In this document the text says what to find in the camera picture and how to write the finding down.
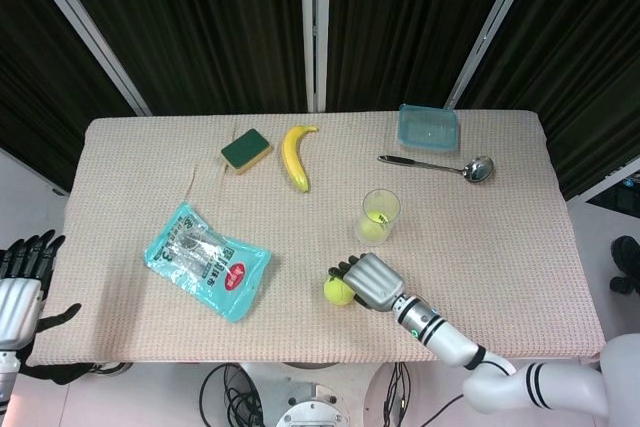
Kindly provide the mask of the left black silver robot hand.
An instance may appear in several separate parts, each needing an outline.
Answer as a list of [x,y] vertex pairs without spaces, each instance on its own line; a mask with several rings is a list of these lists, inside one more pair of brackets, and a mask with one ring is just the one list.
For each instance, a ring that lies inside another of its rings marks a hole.
[[1,350],[26,348],[36,334],[71,320],[80,310],[75,303],[64,312],[44,317],[59,249],[66,240],[51,229],[18,239],[1,251]]

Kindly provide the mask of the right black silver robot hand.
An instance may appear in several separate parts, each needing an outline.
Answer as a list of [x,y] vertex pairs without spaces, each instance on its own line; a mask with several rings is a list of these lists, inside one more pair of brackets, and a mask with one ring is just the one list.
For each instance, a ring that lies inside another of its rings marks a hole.
[[377,312],[391,312],[405,292],[404,279],[372,252],[351,255],[328,274],[344,282],[361,305]]

